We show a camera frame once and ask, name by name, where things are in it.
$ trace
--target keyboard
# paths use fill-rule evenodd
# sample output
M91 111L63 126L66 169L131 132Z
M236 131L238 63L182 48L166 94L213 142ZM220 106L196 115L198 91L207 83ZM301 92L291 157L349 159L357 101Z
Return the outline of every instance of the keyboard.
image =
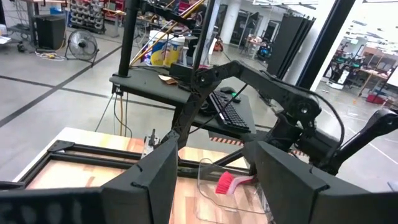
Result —
M244 122L241 115L235 110L233 103L230 103L223 112L220 111L232 99L232 96L220 91L210 93L207 102L215 108L218 116L217 122L223 127L232 131L248 133L250 132L249 126Z

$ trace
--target concrete floor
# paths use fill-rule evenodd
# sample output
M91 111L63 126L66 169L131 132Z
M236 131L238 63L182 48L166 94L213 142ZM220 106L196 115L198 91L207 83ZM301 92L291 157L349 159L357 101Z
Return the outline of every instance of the concrete floor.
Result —
M120 37L98 37L101 51L99 62L93 68L77 60L52 62L34 54L21 54L14 45L0 48L0 103L3 105L0 109L0 180L12 180L64 127L95 130L109 100L111 84L108 79L118 69L121 47ZM216 52L210 58L212 64L226 63L229 59L244 60L257 69L265 66L243 57L233 47L226 47L224 53ZM221 86L237 90L243 85L236 78L221 83ZM362 98L329 89L323 83L317 92L339 112L345 123L346 140L378 109ZM243 93L249 96L256 124L272 126L276 118L257 92L247 87ZM143 138L152 128L159 136L168 132L172 106L134 95L129 95L129 99L133 102L128 105L127 124L134 138ZM340 129L336 119L325 104L321 105L323 112L317 118L317 126L338 137ZM113 104L98 131L114 133ZM394 147L398 143L397 137L398 132L394 132L375 139L346 161L338 176L370 191L389 190L387 181L398 180L398 151ZM188 146L223 152L239 149L238 146L210 141L205 130L192 134Z

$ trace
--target clear plastic container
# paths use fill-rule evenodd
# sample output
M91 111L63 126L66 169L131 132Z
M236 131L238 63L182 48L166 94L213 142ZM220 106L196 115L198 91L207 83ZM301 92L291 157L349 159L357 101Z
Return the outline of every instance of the clear plastic container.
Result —
M230 172L242 175L238 170L216 166L209 159L200 161L197 189L195 192L195 215L198 219L219 224L268 223L263 207L263 193L259 185L239 185L233 195L216 194L219 176Z

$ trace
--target red brush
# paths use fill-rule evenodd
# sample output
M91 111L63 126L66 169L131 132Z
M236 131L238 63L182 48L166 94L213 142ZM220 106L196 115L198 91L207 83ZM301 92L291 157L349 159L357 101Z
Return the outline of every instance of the red brush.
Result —
M218 179L216 194L232 195L239 184L250 182L252 179L253 176L234 178L232 174L230 174L228 171L225 171Z

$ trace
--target black keyboard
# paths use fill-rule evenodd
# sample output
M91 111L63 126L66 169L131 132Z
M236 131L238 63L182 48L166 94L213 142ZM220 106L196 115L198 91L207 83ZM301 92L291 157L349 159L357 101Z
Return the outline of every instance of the black keyboard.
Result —
M232 99L231 95L220 91L214 91L210 93L207 101L209 104L213 105L216 112L218 113L217 122L233 131L247 133L250 132L249 126L244 122L241 115L235 110L233 103L230 103L223 112L220 111L224 106Z

